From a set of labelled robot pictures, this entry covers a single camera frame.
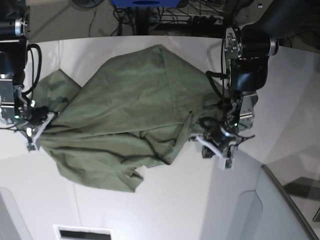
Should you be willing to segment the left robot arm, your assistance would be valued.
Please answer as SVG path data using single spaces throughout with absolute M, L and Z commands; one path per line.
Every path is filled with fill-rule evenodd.
M 221 72 L 205 73 L 220 98 L 222 118 L 199 119 L 205 131 L 196 140 L 203 158 L 231 160 L 239 145 L 250 139 L 240 132 L 253 126 L 257 90 L 266 84 L 269 58 L 278 53 L 280 39 L 319 9 L 318 0 L 274 0 L 255 23 L 240 27 L 233 20 L 226 25 L 221 46 L 225 63 Z

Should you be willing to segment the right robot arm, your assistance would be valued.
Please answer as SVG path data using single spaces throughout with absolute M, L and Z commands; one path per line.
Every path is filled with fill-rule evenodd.
M 0 2 L 0 119 L 6 124 L 28 128 L 41 126 L 50 113 L 46 106 L 36 107 L 34 92 L 40 81 L 42 51 L 29 43 L 30 7 L 25 0 Z M 37 71 L 31 87 L 24 86 L 28 52 L 38 53 Z

